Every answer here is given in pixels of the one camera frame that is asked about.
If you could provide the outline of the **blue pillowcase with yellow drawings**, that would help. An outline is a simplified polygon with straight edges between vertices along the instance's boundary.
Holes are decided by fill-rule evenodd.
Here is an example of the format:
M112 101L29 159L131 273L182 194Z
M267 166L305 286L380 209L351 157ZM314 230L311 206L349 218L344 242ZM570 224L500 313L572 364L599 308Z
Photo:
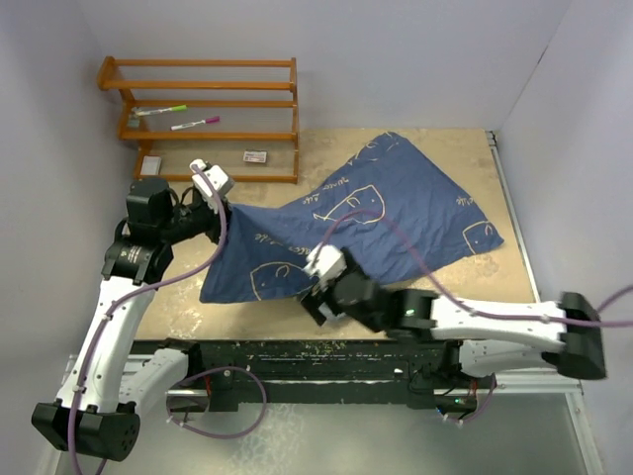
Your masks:
M408 139L383 133L305 196L278 208L233 203L224 249L201 286L204 304L292 297L315 281L307 257L331 225L381 284L421 276L394 222L430 270L503 243L475 200Z

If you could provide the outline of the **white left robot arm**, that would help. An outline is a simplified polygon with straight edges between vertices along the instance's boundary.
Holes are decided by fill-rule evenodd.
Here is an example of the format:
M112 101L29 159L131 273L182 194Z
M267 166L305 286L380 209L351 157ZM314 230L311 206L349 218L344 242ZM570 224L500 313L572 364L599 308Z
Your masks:
M71 457L123 461L139 433L140 417L172 386L192 388L204 374L201 347L169 339L130 379L124 370L139 323L173 259L172 247L197 235L223 244L231 178L219 171L194 175L192 200L158 176L132 184L127 216L119 222L101 271L93 321L77 359L51 403L38 403L32 424Z

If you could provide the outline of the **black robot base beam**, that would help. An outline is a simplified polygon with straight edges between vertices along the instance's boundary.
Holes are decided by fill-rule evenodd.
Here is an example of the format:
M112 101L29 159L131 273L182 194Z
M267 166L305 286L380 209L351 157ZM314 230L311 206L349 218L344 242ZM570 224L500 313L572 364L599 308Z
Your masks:
M207 402L211 412L239 405L404 405L471 412L475 398L493 387L461 368L458 343L401 344L387 339L200 340L191 344L188 375L204 376L170 390ZM219 374L208 375L217 368Z

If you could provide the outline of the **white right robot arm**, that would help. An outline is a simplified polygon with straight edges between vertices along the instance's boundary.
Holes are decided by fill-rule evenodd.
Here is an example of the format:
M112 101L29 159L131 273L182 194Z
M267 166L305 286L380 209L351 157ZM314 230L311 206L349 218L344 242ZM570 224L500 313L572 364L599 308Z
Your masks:
M440 362L439 372L451 387L528 368L553 368L577 380L606 376L599 314L579 293L517 304L390 290L347 249L330 244L311 251L304 271L316 284L302 304L318 324L347 317L400 343L445 341L453 354Z

